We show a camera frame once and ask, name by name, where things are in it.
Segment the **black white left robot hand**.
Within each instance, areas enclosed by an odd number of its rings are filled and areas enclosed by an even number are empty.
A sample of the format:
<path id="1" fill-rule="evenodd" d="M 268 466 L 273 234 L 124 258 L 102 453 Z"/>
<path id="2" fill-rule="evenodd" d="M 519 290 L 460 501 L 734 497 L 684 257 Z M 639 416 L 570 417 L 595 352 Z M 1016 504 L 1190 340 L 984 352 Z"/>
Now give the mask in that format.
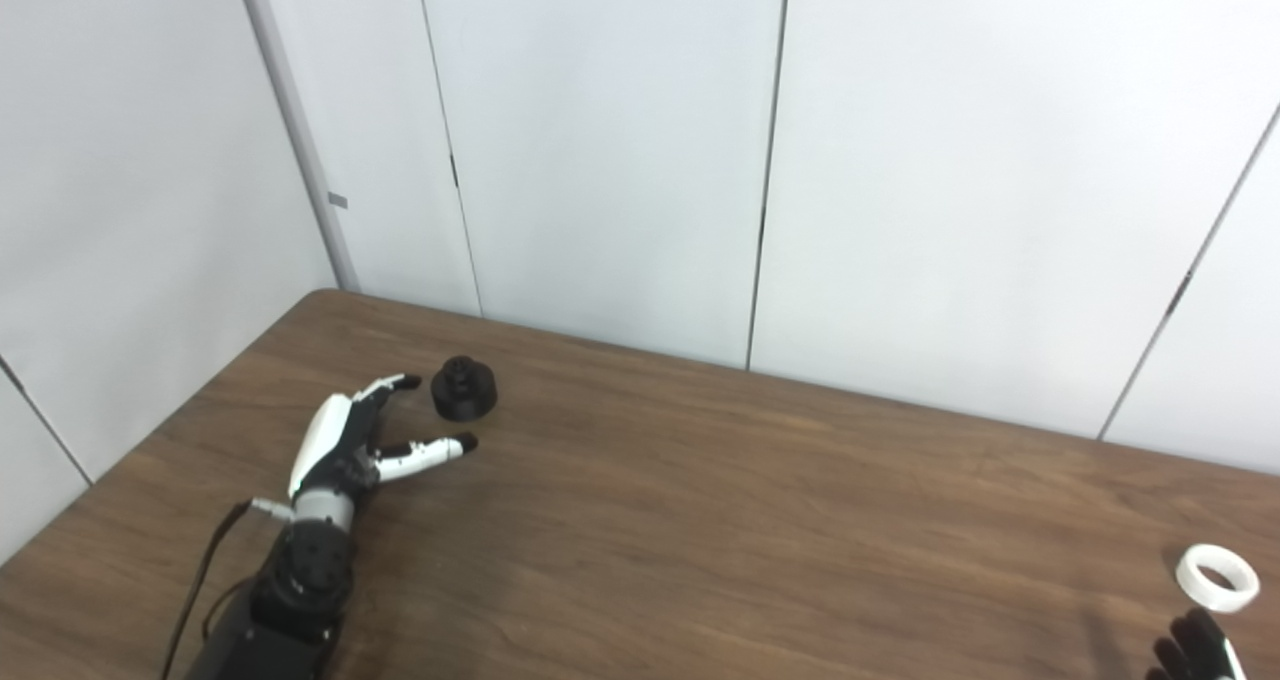
<path id="1" fill-rule="evenodd" d="M 291 505 L 307 493 L 326 490 L 358 502 L 369 490 L 465 457 L 479 447 L 472 433 L 376 447 L 379 417 L 389 398 L 413 391 L 422 378 L 397 374 L 379 378 L 362 391 L 329 396 L 303 435 L 287 487 Z"/>

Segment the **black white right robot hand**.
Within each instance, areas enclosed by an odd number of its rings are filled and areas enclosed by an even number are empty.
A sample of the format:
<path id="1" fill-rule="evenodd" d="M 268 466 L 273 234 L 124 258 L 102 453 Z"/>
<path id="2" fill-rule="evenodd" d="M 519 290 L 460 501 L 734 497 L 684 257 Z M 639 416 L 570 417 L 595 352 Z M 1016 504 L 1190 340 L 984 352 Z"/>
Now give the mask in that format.
<path id="1" fill-rule="evenodd" d="M 1153 644 L 1156 665 L 1146 679 L 1247 679 L 1229 636 L 1201 607 L 1175 617 Z"/>

